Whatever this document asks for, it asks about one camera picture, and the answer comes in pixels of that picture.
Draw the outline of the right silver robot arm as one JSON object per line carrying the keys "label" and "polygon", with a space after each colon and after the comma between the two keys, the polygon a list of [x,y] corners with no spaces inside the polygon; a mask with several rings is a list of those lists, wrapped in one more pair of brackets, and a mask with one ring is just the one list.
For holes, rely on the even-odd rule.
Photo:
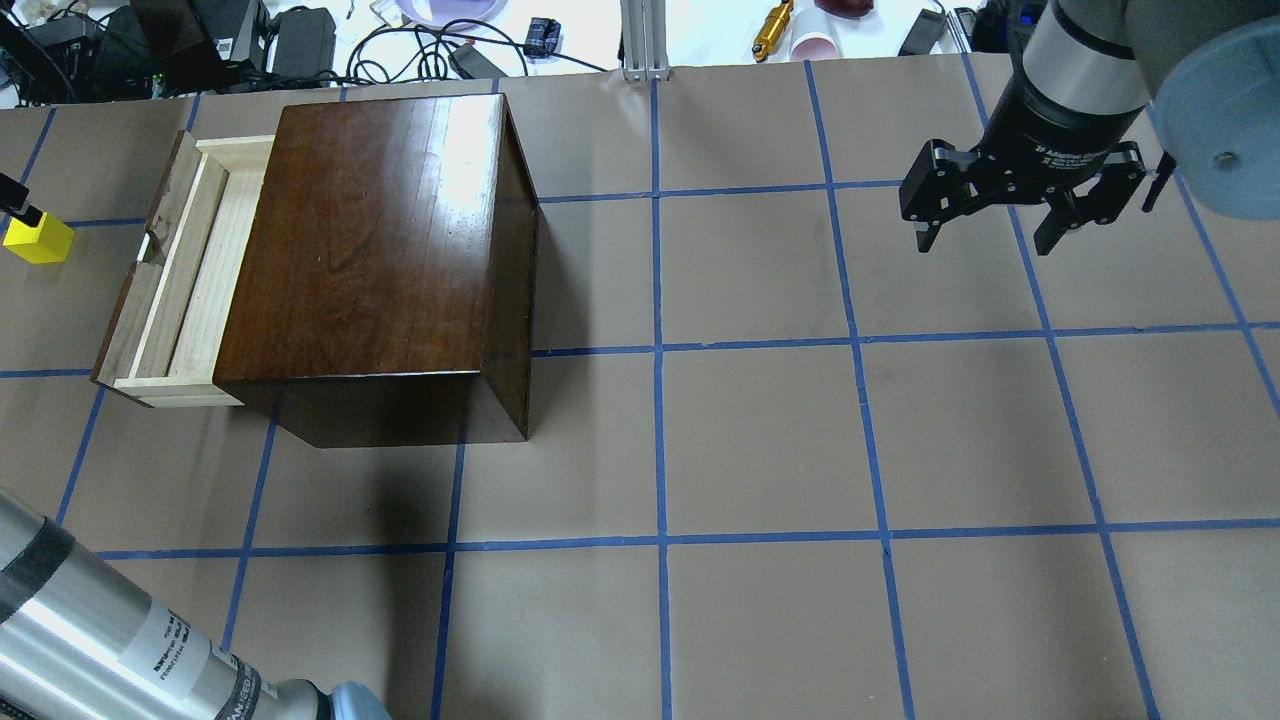
{"label": "right silver robot arm", "polygon": [[942,225],[992,205],[1044,205],[1044,256],[1069,232],[1115,222],[1146,173],[1126,132],[1152,106],[1164,150],[1149,210],[1180,170],[1212,211],[1277,219],[1275,1],[1051,1],[978,143],[933,138],[900,190],[928,252]]}

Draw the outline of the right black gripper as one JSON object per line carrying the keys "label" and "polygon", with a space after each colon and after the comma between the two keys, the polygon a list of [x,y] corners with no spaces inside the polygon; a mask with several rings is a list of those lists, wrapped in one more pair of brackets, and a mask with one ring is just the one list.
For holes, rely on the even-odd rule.
{"label": "right black gripper", "polygon": [[1070,231],[1115,222],[1147,174],[1138,145],[1124,138],[1135,118],[1074,111],[1010,79],[974,146],[931,138],[911,163],[899,206],[916,250],[929,252],[954,218],[997,204],[1048,206],[1033,234],[1041,258]]}

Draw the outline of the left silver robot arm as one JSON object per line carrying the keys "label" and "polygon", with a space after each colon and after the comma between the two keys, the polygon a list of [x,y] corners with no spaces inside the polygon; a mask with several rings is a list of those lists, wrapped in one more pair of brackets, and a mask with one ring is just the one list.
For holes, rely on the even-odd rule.
{"label": "left silver robot arm", "polygon": [[[228,291],[186,300],[169,311],[168,288],[193,281],[195,236],[221,256],[244,246],[265,169],[201,161],[182,192],[168,233],[150,229],[137,261],[157,265],[152,288],[134,269],[90,373],[132,396],[140,387],[212,383],[212,350],[186,350],[182,322],[202,313],[200,331],[218,345]],[[3,700],[42,719],[384,719],[365,685],[324,693],[311,682],[271,684],[197,626],[173,612],[50,518],[3,495]]]}

